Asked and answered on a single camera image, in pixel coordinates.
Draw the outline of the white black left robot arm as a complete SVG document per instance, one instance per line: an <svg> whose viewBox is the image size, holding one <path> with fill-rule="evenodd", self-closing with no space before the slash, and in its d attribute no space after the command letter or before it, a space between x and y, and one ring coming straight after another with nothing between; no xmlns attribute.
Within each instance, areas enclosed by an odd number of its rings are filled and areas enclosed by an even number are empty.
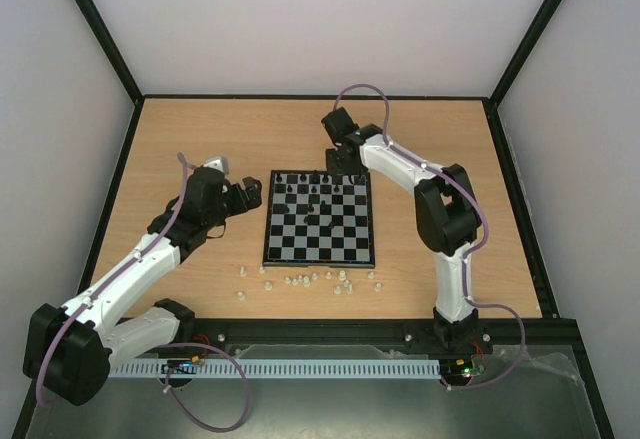
<svg viewBox="0 0 640 439"><path fill-rule="evenodd" d="M24 374L37 389L82 405L129 360L166 344L187 346L194 335L195 314L174 300L159 300L133 319L124 315L209 240L211 229L258 208L261 192L261 182L252 177L230 183L225 167L185 169L179 196L168 202L116 266L62 306L44 304L33 313Z"/></svg>

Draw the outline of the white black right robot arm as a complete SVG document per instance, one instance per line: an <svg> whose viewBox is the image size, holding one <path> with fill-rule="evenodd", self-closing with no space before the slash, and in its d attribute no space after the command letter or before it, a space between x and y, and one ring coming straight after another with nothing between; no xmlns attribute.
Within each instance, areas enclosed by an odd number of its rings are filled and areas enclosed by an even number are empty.
<svg viewBox="0 0 640 439"><path fill-rule="evenodd" d="M360 176L376 171L413 196L418 235L434 254L435 340L445 351L460 349L478 327L469 275L483 218L466 170L418 157L377 125L358 126L343 107L334 108L321 124L333 144L325 152L330 173Z"/></svg>

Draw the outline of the black and silver chessboard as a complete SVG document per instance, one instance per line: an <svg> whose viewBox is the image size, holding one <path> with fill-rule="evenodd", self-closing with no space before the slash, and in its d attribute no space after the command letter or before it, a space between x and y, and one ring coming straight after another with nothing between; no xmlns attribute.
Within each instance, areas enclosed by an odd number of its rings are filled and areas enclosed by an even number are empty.
<svg viewBox="0 0 640 439"><path fill-rule="evenodd" d="M310 183L314 171L320 174L319 184ZM282 183L276 182L277 174L282 174ZM306 174L306 182L299 182L300 174ZM316 194L310 193L313 185L318 189ZM373 268L375 245L370 175L273 170L262 265Z"/></svg>

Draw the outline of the black aluminium frame rail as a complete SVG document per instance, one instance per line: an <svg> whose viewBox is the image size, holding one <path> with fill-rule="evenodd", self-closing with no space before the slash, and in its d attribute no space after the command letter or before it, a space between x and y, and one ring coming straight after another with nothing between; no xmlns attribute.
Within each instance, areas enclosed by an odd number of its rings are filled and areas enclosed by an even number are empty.
<svg viewBox="0 0 640 439"><path fill-rule="evenodd" d="M445 336L434 319L303 320L303 319L198 319L195 330L212 342L231 346L253 344L374 345L418 351L444 345L464 347L471 338L491 344L570 345L582 342L577 323L571 319L480 319L469 332L453 339Z"/></svg>

